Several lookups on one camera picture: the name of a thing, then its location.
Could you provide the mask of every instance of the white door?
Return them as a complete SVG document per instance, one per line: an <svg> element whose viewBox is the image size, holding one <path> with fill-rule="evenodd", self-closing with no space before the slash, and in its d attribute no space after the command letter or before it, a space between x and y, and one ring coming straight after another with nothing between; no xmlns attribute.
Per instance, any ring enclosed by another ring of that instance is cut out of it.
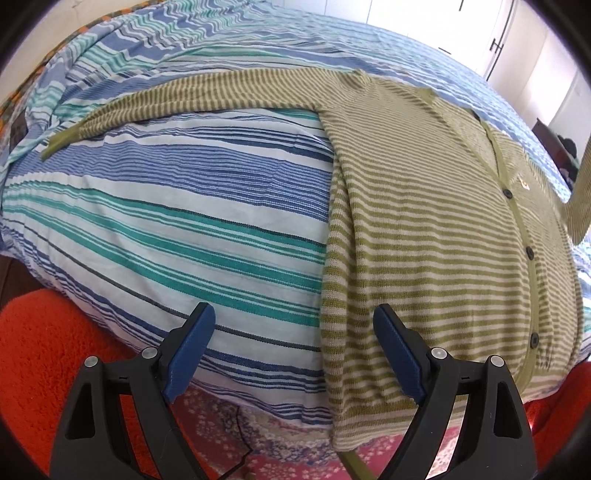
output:
<svg viewBox="0 0 591 480"><path fill-rule="evenodd" d="M492 69L494 62L501 54L502 46L509 34L509 27L511 26L511 21L515 14L515 10L517 9L517 1L518 0L491 1L492 4L499 4L496 22L492 27L484 52L480 54L479 58L475 57L474 67L472 68L477 74L482 75L485 78Z"/></svg>
<svg viewBox="0 0 591 480"><path fill-rule="evenodd" d="M368 23L437 48L484 74L512 0L372 0Z"/></svg>

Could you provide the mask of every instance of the cardigan sleeve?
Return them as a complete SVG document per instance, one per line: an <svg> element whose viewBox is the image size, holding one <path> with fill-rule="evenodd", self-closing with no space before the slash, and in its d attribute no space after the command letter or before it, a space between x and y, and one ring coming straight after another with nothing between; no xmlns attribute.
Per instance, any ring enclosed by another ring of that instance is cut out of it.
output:
<svg viewBox="0 0 591 480"><path fill-rule="evenodd" d="M171 80L115 99L76 125L56 133L41 158L71 143L95 137L130 122L185 112L235 108L303 108L320 112L336 96L354 95L368 79L359 71L249 69L206 73Z"/></svg>
<svg viewBox="0 0 591 480"><path fill-rule="evenodd" d="M583 154L573 194L563 206L563 220L575 245L581 243L591 223L591 138Z"/></svg>

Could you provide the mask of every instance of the black cable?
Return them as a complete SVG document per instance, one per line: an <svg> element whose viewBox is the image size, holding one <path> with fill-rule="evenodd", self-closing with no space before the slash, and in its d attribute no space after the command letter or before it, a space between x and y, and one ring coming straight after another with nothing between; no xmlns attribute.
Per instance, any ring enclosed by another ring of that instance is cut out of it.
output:
<svg viewBox="0 0 591 480"><path fill-rule="evenodd" d="M240 462L237 465L230 468L230 470L228 470L226 473L223 473L222 476L220 476L217 480L226 480L226 478L228 478L234 472L236 472L237 470L239 470L240 468L245 466L246 465L246 457L248 457L252 453L252 447L250 445L248 445L248 442L246 441L246 439L244 438L244 434L242 433L242 427L240 426L240 421L238 420L239 415L240 415L240 407L238 407L236 409L236 425L238 426L238 432L240 433L240 438L242 439L242 443L248 448L248 451L244 455L242 455L242 459L240 460Z"/></svg>

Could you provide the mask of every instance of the green striped cardigan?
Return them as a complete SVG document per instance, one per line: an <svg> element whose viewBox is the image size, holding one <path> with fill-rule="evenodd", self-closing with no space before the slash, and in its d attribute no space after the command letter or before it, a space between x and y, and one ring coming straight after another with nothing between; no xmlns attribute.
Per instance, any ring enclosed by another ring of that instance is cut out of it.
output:
<svg viewBox="0 0 591 480"><path fill-rule="evenodd" d="M202 74L99 108L43 157L127 122L235 108L314 110L335 150L320 320L337 450L414 414L372 329L381 303L456 358L501 355L525 401L564 378L582 338L567 233L589 226L586 166L563 205L517 143L430 89L316 68Z"/></svg>

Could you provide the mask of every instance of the mattress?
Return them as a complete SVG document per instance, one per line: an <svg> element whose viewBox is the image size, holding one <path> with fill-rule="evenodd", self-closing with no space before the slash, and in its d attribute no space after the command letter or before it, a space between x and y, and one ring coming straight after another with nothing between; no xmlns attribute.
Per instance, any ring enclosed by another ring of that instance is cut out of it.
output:
<svg viewBox="0 0 591 480"><path fill-rule="evenodd" d="M216 331L194 383L296 426L329 427L319 304L333 151L316 114L185 113L40 160L50 135L113 98L204 72L306 66L431 87L518 141L561 199L570 195L515 111L440 51L262 1L173 0L82 29L23 92L11 118L24 109L28 133L12 151L7 132L0 143L0 253L136 350L208 301ZM573 247L586 313L590 245ZM586 330L581 358L589 321Z"/></svg>

